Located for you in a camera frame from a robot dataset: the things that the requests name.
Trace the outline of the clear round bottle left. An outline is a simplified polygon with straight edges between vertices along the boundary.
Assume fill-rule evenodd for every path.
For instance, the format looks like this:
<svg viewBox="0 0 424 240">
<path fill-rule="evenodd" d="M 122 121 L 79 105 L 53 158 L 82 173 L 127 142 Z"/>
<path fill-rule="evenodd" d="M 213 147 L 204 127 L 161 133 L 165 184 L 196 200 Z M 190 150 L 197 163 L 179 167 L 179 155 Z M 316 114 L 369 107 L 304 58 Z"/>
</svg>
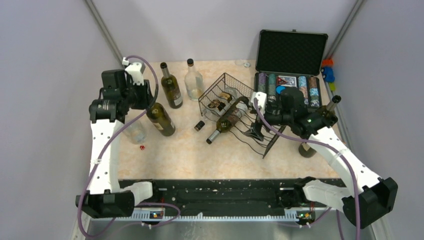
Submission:
<svg viewBox="0 0 424 240">
<path fill-rule="evenodd" d="M 136 120 L 129 125 L 123 133 L 134 145 L 141 145 L 146 141 L 147 131 L 140 120 Z"/>
</svg>

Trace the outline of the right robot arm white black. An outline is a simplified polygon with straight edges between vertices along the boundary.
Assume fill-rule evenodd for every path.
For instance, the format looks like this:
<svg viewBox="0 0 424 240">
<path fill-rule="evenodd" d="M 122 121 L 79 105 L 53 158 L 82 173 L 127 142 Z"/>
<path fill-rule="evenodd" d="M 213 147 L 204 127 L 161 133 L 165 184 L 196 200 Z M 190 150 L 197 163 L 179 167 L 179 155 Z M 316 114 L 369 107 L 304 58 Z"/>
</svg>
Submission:
<svg viewBox="0 0 424 240">
<path fill-rule="evenodd" d="M 315 111 L 308 110 L 303 97 L 299 89 L 286 87 L 275 102 L 266 93 L 256 91 L 250 103 L 260 126 L 265 125 L 282 138 L 308 144 L 344 183 L 339 187 L 313 177 L 302 178 L 294 188 L 294 202 L 299 206 L 322 203 L 364 229 L 393 210 L 399 186 L 393 178 L 384 179 L 369 169 L 336 135 L 333 125 L 338 118 L 333 110 L 340 96 Z"/>
</svg>

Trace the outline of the square clear liquor bottle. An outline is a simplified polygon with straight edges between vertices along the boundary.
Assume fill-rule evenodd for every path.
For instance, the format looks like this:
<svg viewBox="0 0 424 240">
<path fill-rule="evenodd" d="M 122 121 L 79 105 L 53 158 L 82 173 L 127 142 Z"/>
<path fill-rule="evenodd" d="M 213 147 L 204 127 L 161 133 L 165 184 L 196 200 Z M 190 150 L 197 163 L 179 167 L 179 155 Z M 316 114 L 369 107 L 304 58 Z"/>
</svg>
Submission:
<svg viewBox="0 0 424 240">
<path fill-rule="evenodd" d="M 205 109 L 202 111 L 203 120 L 217 121 L 239 97 L 239 92 L 233 87 L 226 87 L 218 95 L 214 95 L 212 100 L 206 101 Z"/>
</svg>

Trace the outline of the blue orange toy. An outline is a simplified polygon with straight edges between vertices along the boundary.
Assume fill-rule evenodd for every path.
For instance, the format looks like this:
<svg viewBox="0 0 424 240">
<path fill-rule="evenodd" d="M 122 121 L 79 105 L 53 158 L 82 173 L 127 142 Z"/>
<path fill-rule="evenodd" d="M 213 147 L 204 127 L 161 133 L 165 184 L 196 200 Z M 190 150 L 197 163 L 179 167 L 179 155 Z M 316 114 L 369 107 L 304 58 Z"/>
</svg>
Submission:
<svg viewBox="0 0 424 240">
<path fill-rule="evenodd" d="M 333 71 L 334 62 L 332 59 L 324 59 L 321 63 L 321 75 L 323 80 L 328 83 L 331 92 L 336 90 L 335 75 Z"/>
</svg>

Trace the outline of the clear tall glass bottle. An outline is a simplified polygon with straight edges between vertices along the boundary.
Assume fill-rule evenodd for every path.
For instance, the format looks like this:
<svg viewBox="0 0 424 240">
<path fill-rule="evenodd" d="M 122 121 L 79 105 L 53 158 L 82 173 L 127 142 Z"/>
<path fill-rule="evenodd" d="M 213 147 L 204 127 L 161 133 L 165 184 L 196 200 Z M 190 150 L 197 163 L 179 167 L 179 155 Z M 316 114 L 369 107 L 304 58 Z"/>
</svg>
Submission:
<svg viewBox="0 0 424 240">
<path fill-rule="evenodd" d="M 187 74 L 184 77 L 186 92 L 190 100 L 198 101 L 205 92 L 202 74 L 196 69 L 194 60 L 187 59 Z"/>
</svg>

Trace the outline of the green wine bottle front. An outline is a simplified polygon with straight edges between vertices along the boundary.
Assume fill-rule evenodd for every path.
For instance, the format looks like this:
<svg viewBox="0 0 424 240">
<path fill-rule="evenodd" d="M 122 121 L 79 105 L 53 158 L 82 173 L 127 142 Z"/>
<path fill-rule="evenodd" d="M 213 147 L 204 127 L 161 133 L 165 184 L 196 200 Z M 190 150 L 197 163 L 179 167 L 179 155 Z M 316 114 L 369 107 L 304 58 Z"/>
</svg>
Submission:
<svg viewBox="0 0 424 240">
<path fill-rule="evenodd" d="M 206 139 L 211 145 L 213 141 L 222 133 L 227 133 L 234 127 L 247 113 L 249 99 L 246 96 L 239 97 L 231 107 L 217 120 L 214 132 Z"/>
</svg>

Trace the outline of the black poker chip case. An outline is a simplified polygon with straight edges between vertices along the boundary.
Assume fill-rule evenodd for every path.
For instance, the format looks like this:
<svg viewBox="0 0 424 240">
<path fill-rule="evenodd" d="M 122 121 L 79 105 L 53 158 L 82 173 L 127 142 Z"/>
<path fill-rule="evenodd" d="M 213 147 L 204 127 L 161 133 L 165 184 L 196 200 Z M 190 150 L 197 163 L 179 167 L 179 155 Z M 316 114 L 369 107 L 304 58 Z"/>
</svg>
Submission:
<svg viewBox="0 0 424 240">
<path fill-rule="evenodd" d="M 276 92 L 297 87 L 306 106 L 315 110 L 322 104 L 318 75 L 328 41 L 326 33 L 263 29 L 259 32 L 254 91 L 260 78 L 274 79 Z"/>
</svg>

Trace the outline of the green wine bottle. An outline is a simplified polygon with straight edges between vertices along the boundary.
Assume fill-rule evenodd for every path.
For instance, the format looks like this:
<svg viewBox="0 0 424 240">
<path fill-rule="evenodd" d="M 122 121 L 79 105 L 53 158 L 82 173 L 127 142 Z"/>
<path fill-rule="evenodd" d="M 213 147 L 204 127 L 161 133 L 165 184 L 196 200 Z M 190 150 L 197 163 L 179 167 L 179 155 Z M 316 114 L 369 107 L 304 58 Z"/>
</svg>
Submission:
<svg viewBox="0 0 424 240">
<path fill-rule="evenodd" d="M 162 104 L 155 102 L 146 114 L 163 136 L 169 137 L 175 133 L 176 127 Z"/>
<path fill-rule="evenodd" d="M 327 105 L 322 105 L 316 110 L 323 117 L 324 123 L 328 128 L 332 128 L 338 122 L 335 109 L 341 100 L 340 95 L 334 95 Z"/>
<path fill-rule="evenodd" d="M 165 93 L 167 102 L 171 108 L 178 109 L 183 105 L 183 97 L 178 81 L 174 75 L 170 74 L 166 62 L 161 62 L 160 68 L 163 74 L 163 77 L 161 78 L 161 86 Z"/>
<path fill-rule="evenodd" d="M 247 113 L 249 99 L 246 96 L 239 97 L 231 107 L 217 120 L 214 132 L 206 139 L 211 145 L 213 141 L 222 133 L 227 133 L 234 127 Z"/>
</svg>

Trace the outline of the black wire wine rack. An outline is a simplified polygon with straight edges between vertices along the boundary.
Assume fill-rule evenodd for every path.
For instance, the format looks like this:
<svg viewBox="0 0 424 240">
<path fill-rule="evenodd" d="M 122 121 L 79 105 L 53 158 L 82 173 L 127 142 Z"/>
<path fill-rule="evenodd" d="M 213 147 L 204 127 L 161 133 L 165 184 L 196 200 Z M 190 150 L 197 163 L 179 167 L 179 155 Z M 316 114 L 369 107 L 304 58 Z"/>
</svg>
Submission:
<svg viewBox="0 0 424 240">
<path fill-rule="evenodd" d="M 231 133 L 243 144 L 262 158 L 270 152 L 279 139 L 273 131 L 262 126 L 262 138 L 252 136 L 251 127 L 257 120 L 257 114 L 250 105 L 253 89 L 228 73 L 223 73 L 198 99 L 200 114 L 205 122 L 211 122 L 216 129 L 223 119 L 231 124 L 231 128 L 218 133 L 213 130 L 206 140 L 212 144 L 218 137 Z"/>
</svg>

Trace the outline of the dark bottle right front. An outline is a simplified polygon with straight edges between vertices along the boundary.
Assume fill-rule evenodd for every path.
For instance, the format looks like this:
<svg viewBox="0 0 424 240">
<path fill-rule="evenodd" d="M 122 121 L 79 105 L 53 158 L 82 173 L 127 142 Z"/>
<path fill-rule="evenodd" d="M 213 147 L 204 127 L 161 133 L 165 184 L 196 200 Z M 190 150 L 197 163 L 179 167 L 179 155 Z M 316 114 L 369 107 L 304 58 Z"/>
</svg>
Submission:
<svg viewBox="0 0 424 240">
<path fill-rule="evenodd" d="M 298 147 L 299 154 L 304 158 L 313 157 L 317 151 L 308 145 L 306 142 L 302 142 Z"/>
</svg>

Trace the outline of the small clear glass lid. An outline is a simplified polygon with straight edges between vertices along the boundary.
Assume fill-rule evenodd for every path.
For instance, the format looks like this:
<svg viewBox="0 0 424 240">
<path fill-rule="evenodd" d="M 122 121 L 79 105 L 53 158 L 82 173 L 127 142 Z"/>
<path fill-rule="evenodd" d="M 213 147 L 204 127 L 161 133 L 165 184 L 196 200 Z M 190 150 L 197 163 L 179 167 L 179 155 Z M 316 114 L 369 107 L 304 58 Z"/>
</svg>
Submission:
<svg viewBox="0 0 424 240">
<path fill-rule="evenodd" d="M 249 68 L 251 66 L 251 64 L 245 59 L 237 59 L 234 61 L 234 64 L 236 66 L 242 66 L 244 68 Z"/>
</svg>

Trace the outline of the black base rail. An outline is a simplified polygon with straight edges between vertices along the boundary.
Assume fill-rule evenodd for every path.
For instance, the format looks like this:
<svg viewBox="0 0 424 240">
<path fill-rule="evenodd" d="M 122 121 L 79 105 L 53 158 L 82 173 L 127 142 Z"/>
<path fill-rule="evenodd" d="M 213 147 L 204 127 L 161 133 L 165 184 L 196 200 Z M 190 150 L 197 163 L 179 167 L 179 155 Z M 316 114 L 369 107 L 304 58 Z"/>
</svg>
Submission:
<svg viewBox="0 0 424 240">
<path fill-rule="evenodd" d="M 298 178 L 283 179 L 153 179 L 149 203 L 177 206 L 182 217 L 283 216 L 287 210 L 323 207 L 301 202 L 294 191 Z"/>
</svg>

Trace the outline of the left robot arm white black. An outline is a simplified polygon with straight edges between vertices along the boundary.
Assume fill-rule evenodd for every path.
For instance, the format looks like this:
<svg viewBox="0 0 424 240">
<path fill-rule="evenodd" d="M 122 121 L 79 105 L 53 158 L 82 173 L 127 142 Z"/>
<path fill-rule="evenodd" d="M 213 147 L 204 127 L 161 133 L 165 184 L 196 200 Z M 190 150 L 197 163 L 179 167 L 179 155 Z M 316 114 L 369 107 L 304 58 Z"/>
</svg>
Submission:
<svg viewBox="0 0 424 240">
<path fill-rule="evenodd" d="M 132 215 L 141 202 L 154 207 L 160 202 L 159 191 L 149 181 L 121 188 L 118 179 L 121 133 L 134 120 L 126 122 L 130 109 L 142 114 L 152 102 L 150 83 L 142 70 L 115 69 L 101 74 L 103 87 L 89 106 L 92 149 L 88 184 L 75 198 L 78 216 L 94 219 Z"/>
</svg>

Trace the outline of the green wine bottle back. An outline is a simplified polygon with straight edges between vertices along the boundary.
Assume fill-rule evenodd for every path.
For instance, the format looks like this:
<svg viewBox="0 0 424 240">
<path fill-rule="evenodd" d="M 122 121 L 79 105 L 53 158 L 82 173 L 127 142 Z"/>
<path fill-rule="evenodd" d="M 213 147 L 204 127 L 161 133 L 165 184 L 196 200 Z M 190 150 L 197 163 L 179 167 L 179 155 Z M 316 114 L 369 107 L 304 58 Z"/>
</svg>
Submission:
<svg viewBox="0 0 424 240">
<path fill-rule="evenodd" d="M 163 74 L 163 77 L 161 78 L 161 86 L 165 93 L 167 102 L 171 108 L 178 109 L 183 105 L 183 97 L 178 81 L 174 75 L 170 74 L 166 62 L 161 62 L 160 68 Z"/>
</svg>

